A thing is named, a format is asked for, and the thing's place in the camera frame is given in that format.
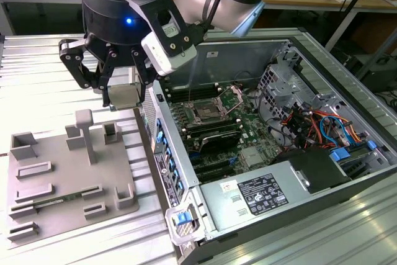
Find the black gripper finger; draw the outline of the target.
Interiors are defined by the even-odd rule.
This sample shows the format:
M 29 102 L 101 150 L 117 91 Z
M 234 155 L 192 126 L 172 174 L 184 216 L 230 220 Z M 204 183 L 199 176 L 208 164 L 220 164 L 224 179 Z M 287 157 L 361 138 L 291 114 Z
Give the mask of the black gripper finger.
M 145 101 L 146 90 L 149 85 L 154 81 L 154 68 L 146 67 L 148 57 L 141 47 L 131 47 L 131 56 L 134 61 L 135 68 L 138 72 L 139 77 L 139 103 L 142 104 Z
M 103 106 L 110 105 L 109 79 L 117 64 L 117 49 L 99 38 L 81 40 L 63 39 L 58 44 L 60 60 L 83 89 L 93 88 L 102 94 Z M 84 53 L 89 52 L 97 59 L 95 72 L 84 65 Z

